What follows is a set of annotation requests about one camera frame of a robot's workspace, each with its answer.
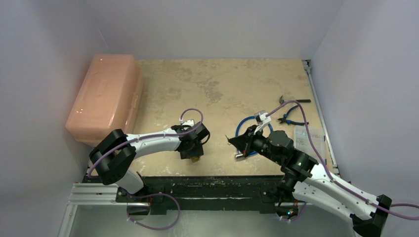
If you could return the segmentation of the brass padlock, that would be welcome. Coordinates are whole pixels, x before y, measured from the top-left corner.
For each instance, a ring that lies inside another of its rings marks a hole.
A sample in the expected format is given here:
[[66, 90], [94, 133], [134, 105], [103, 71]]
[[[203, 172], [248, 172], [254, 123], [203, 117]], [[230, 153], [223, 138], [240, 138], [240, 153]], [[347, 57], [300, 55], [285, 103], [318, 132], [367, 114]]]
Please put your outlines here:
[[196, 163], [200, 160], [200, 157], [192, 157], [192, 158], [190, 158], [190, 160], [191, 160], [192, 163]]

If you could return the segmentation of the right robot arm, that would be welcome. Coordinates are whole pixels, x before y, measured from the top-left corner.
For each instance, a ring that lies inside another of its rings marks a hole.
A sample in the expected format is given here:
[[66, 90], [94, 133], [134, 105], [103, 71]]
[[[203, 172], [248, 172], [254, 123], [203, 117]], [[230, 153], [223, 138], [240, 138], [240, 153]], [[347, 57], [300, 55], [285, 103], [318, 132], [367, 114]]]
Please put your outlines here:
[[308, 202], [351, 223], [362, 237], [381, 236], [392, 203], [389, 197], [371, 195], [334, 174], [328, 175], [315, 158], [296, 149], [284, 131], [265, 137], [255, 129], [255, 125], [250, 126], [228, 143], [245, 157], [257, 152], [281, 167], [284, 176], [274, 193], [279, 202]]

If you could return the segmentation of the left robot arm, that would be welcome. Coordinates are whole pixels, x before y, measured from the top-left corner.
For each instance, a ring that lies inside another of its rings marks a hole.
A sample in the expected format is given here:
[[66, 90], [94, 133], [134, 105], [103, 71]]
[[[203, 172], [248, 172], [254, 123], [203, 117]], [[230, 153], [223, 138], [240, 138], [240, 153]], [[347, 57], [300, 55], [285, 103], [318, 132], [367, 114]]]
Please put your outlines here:
[[210, 132], [201, 122], [184, 122], [147, 134], [125, 134], [115, 129], [93, 148], [89, 159], [103, 185], [116, 184], [135, 202], [141, 202], [147, 197], [147, 188], [141, 175], [129, 169], [135, 159], [175, 151], [181, 159], [198, 160], [209, 138]]

